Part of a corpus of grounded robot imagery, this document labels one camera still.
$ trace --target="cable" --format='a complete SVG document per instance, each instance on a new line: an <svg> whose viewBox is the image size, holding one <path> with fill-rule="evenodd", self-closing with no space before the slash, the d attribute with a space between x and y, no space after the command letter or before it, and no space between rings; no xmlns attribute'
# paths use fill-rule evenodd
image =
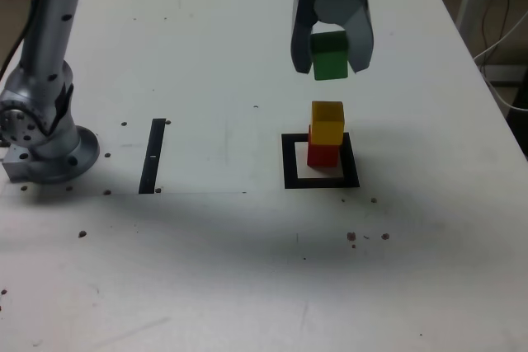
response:
<svg viewBox="0 0 528 352"><path fill-rule="evenodd" d="M480 32L482 34L482 39L484 42L484 48L486 49L488 47L488 39L486 38L486 30L484 29L486 26L486 18L488 17L489 10L493 4L494 0L489 0L488 5L486 6L486 10L484 11L484 14L482 16L482 22L480 23ZM484 61L480 65L480 72L484 73L484 76L486 75L486 62L488 61L488 57L484 57Z"/></svg>
<svg viewBox="0 0 528 352"><path fill-rule="evenodd" d="M513 33L513 31L515 29L517 29L519 27L519 25L524 21L524 19L526 18L526 16L528 16L528 11L525 12L525 15L521 17L521 19L510 29L510 31L508 33L506 33L504 35L504 37L502 39L500 39L497 43L495 43L494 45L488 47L487 49L485 49L482 53L480 53L479 55L477 55L475 58L473 58L473 61L476 61L477 59L479 59L480 57L482 57L484 54L486 54L488 51L494 49L495 47L497 47L499 44L501 44L511 33Z"/></svg>
<svg viewBox="0 0 528 352"><path fill-rule="evenodd" d="M504 12L504 18L502 19L501 33L498 36L499 39L501 39L502 35L504 34L504 29L506 28L506 22L507 22L509 13L510 13L510 0L506 0L506 11ZM497 51L497 49L498 49L498 46L493 49L493 51L490 53L490 55L488 57L486 57L486 59L484 61L485 63L491 61L491 59L492 59L493 55L495 54L495 52Z"/></svg>
<svg viewBox="0 0 528 352"><path fill-rule="evenodd" d="M509 107L510 109L512 110L517 110L517 111L523 111L523 112L528 112L528 109L522 109L520 107L515 107L515 106L512 106L510 105L509 103L507 103L506 101L504 101L504 98L502 98L502 96L499 95L498 91L497 91L497 88L495 88L493 86L492 83L489 82L489 80L486 78L486 76L482 75L482 78L484 79L484 81L488 84L488 87L490 87L493 91L493 93L495 94L495 96L497 97L497 99L502 102L504 105L506 105L507 107Z"/></svg>
<svg viewBox="0 0 528 352"><path fill-rule="evenodd" d="M33 21L35 20L36 10L39 8L39 5L40 5L40 0L32 0L30 13L27 18L27 22L24 25L24 28L22 29L22 32L19 34L18 38L16 38L15 44L9 50L9 53L7 54L6 59L3 61L2 68L0 69L0 82L2 81L3 75L6 73L7 68L9 67L9 64L11 63L13 56L15 55L18 47L20 46L20 43L24 40L24 38L27 35L27 32L30 30L31 26L33 25Z"/></svg>

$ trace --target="white cable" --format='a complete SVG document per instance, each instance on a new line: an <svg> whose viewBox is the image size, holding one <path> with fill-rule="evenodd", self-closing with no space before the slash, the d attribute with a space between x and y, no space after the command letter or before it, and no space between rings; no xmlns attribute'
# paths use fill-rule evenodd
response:
<svg viewBox="0 0 528 352"><path fill-rule="evenodd" d="M500 102L502 102L504 105L506 105L507 107L509 107L510 109L513 109L513 110L517 110L517 111L528 111L528 109L522 109L520 107L515 107L515 106L512 106L510 105L509 103L507 103L506 101L504 101L504 99L502 98L502 96L500 96L498 94L498 91L497 89L493 86L492 83L489 82L489 80L486 78L486 76L482 75L482 78L484 79L484 81L488 84L488 86L492 89L493 93L495 94L495 96L498 98L498 100Z"/></svg>
<svg viewBox="0 0 528 352"><path fill-rule="evenodd" d="M494 45L492 45L491 47L488 47L487 49L485 49L482 53L480 53L479 55L477 55L475 58L473 58L473 61L476 61L477 59L479 59L480 57L482 57L484 54L486 54L488 51L494 49L495 47L497 47L499 44L502 43L503 40L505 40L515 29L517 29L517 27L524 21L524 19L526 18L526 16L528 16L528 11L525 12L525 15L522 16L522 18L515 24L515 26L513 26L510 31L508 33L506 33L502 39L500 39L497 43L495 43Z"/></svg>

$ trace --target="stacked cubes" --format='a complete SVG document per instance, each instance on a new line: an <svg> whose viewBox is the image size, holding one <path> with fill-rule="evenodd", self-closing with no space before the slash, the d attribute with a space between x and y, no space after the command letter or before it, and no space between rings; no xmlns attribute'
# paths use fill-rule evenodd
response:
<svg viewBox="0 0 528 352"><path fill-rule="evenodd" d="M312 102L312 124L308 135L309 167L337 167L344 129L342 102Z"/></svg>

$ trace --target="black square outline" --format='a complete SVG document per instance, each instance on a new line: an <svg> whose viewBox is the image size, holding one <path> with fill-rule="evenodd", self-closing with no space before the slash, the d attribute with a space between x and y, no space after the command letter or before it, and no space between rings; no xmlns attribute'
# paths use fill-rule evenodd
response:
<svg viewBox="0 0 528 352"><path fill-rule="evenodd" d="M299 178L297 175L297 157L295 156L296 142L308 142L308 134L282 134L282 166L284 168L285 189L345 189L360 186L348 132L343 134L343 143L339 148L343 177Z"/></svg>

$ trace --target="green cube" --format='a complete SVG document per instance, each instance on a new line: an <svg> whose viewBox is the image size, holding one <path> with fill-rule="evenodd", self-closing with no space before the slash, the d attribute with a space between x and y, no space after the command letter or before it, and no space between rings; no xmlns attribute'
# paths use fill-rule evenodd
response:
<svg viewBox="0 0 528 352"><path fill-rule="evenodd" d="M347 33L345 31L315 33L310 39L315 80L347 78Z"/></svg>

